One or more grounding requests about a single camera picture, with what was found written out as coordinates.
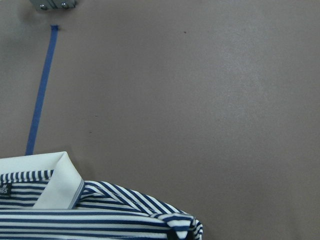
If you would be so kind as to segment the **striped polo shirt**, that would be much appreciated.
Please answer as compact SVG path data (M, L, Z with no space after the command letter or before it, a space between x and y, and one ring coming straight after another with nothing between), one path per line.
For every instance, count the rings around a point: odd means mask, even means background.
M0 161L3 240L200 240L193 215L152 196L84 180L67 152Z

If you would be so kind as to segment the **blue tape grid lines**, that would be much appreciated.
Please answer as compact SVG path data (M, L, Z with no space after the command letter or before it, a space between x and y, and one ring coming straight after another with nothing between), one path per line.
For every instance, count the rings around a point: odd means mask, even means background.
M33 154L37 139L38 128L41 120L42 109L44 104L44 99L46 95L47 84L49 80L49 75L51 71L51 65L55 53L56 43L58 39L59 26L51 25L50 26L50 39L47 48L47 53L42 69L42 74L40 78L40 83L37 91L37 97L34 105L34 111L32 116L32 121L29 129L25 155L30 156Z

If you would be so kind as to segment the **aluminium frame post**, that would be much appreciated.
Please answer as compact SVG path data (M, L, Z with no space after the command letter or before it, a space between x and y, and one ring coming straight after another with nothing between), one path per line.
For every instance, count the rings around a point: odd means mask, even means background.
M73 9L76 7L76 0L30 0L37 11L48 11L57 9Z

